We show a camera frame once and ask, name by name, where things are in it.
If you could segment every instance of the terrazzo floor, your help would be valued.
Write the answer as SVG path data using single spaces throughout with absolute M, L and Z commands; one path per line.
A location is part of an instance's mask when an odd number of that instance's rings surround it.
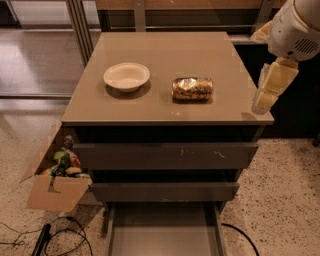
M 82 72 L 72 32 L 0 30 L 0 92 L 72 92 Z M 79 205 L 71 213 L 26 209 L 33 178 L 19 183 L 67 104 L 0 99 L 0 242 L 13 242 L 19 236 L 13 230 L 34 231 L 58 217 L 73 216 L 84 227 L 93 255 L 102 255 L 107 227 L 102 207 Z M 261 139 L 259 144 L 221 221 L 245 231 L 261 256 L 319 256 L 320 149 L 309 139 Z M 74 223 L 52 223 L 52 231 L 66 227 L 74 228 Z M 0 244 L 0 255 L 31 255 L 39 233 L 21 235 L 22 245 Z M 223 233 L 229 256 L 255 255 L 239 233 L 228 227 Z M 67 234 L 48 247 L 49 255 L 78 242 L 75 234 Z M 84 243 L 68 255 L 90 255 L 89 247 Z

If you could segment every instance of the drawer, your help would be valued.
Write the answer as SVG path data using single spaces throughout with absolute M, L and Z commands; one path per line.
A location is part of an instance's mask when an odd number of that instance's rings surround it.
M 117 203 L 107 223 L 108 256 L 224 256 L 214 203 Z
M 257 143 L 81 143 L 81 166 L 89 170 L 241 169 Z
M 91 189 L 101 202 L 207 202 L 232 200 L 236 182 L 188 183 L 93 183 Z

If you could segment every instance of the open drawer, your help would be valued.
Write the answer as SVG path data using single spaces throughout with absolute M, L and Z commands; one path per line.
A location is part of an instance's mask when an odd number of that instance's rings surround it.
M 214 203 L 113 204 L 106 256 L 224 256 Z

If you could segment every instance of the drawer front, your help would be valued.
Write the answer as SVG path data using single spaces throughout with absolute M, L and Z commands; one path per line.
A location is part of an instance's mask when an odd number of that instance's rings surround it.
M 92 192 L 101 202 L 207 202 L 232 200 L 236 182 L 219 183 L 98 183 Z
M 81 166 L 90 170 L 247 168 L 257 143 L 76 144 Z

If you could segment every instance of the box flap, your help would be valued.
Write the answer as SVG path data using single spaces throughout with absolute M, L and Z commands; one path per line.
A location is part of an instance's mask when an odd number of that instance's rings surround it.
M 26 179 L 29 179 L 30 177 L 32 177 L 36 173 L 36 171 L 38 170 L 38 167 L 40 166 L 41 162 L 43 161 L 49 147 L 51 146 L 53 140 L 55 139 L 57 133 L 59 132 L 60 127 L 61 127 L 61 122 L 56 122 L 52 126 L 47 139 L 45 139 L 43 141 L 40 149 L 37 151 L 37 153 L 35 154 L 35 156 L 31 160 L 30 164 L 28 165 L 27 170 L 22 175 L 22 177 L 20 179 L 20 183 L 25 181 Z
M 27 208 L 71 212 L 91 184 L 90 179 L 36 175 Z

